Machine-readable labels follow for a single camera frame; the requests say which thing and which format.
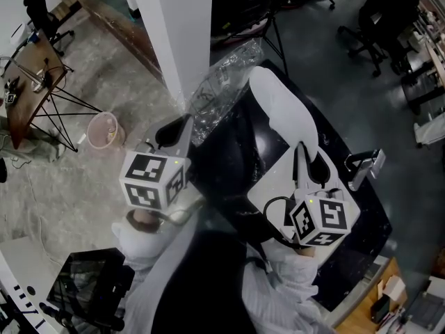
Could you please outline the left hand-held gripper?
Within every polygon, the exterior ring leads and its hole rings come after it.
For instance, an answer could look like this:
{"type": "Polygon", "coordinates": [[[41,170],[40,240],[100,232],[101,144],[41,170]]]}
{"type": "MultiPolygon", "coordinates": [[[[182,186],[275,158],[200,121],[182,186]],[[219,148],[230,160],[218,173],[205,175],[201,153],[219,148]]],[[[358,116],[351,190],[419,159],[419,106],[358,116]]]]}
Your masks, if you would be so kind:
{"type": "Polygon", "coordinates": [[[127,152],[120,185],[128,205],[167,210],[178,198],[191,165],[192,131],[192,115],[167,117],[151,125],[136,149],[127,152]]]}

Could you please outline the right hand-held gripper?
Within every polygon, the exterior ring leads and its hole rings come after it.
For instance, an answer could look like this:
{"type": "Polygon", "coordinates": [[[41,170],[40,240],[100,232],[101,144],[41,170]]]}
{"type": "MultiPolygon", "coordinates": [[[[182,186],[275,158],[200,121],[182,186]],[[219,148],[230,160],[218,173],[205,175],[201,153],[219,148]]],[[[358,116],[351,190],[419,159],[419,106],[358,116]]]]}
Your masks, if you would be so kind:
{"type": "Polygon", "coordinates": [[[294,154],[296,205],[289,211],[294,238],[301,246],[330,246],[348,235],[360,210],[321,148],[311,160],[303,143],[294,154]]]}

